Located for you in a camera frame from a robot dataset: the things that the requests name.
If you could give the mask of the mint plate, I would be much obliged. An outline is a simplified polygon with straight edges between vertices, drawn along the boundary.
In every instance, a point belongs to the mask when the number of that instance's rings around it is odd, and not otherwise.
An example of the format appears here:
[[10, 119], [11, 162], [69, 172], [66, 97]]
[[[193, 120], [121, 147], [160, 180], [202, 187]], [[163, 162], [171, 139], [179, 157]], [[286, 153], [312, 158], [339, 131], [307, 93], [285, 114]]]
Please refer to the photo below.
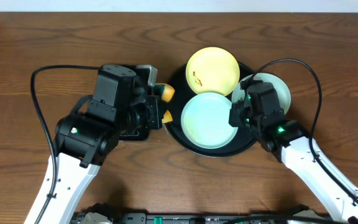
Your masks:
[[237, 128], [229, 124], [232, 103], [218, 93], [202, 93], [188, 101], [181, 112], [181, 128], [187, 139], [204, 149], [230, 143]]
[[[239, 100], [245, 99], [245, 91], [241, 90], [241, 82], [246, 81], [251, 75], [246, 76], [235, 87], [232, 92], [231, 102], [236, 103]], [[261, 80], [263, 82], [270, 82], [275, 88], [280, 106], [283, 108], [284, 113], [287, 114], [291, 104], [291, 93], [286, 83], [275, 75], [270, 73], [258, 73], [254, 77], [254, 80]]]

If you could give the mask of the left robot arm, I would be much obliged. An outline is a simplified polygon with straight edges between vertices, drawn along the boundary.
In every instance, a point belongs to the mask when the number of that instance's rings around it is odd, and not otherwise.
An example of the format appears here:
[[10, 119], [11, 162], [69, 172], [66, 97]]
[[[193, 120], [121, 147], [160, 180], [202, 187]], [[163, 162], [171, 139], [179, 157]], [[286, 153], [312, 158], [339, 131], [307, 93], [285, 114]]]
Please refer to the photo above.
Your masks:
[[26, 223], [69, 223], [84, 191], [119, 141], [144, 141], [162, 127], [157, 74], [100, 71], [93, 94], [83, 96], [62, 118], [51, 138], [40, 106], [51, 156]]

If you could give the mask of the green yellow sponge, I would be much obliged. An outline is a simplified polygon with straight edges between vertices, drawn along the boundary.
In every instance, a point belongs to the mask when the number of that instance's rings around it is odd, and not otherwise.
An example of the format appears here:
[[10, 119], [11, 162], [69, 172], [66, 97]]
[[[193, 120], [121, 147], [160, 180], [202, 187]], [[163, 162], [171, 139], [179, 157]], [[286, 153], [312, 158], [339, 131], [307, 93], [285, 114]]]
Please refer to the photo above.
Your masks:
[[175, 94], [175, 89], [167, 83], [157, 83], [155, 84], [153, 90], [154, 94], [157, 95], [157, 98], [161, 103], [162, 108], [160, 109], [160, 112], [163, 115], [162, 123], [165, 124], [172, 122], [173, 117], [168, 109], [168, 103], [173, 98]]

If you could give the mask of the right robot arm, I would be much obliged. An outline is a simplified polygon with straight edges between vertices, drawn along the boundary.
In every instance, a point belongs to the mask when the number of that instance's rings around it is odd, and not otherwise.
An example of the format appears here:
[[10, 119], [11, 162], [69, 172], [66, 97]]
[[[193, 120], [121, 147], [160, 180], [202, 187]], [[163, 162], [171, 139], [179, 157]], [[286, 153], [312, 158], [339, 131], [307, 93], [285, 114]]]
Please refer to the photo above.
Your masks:
[[358, 223], [358, 188], [324, 155], [311, 132], [286, 119], [277, 97], [247, 96], [233, 103], [229, 124], [247, 128], [308, 186], [334, 221]]

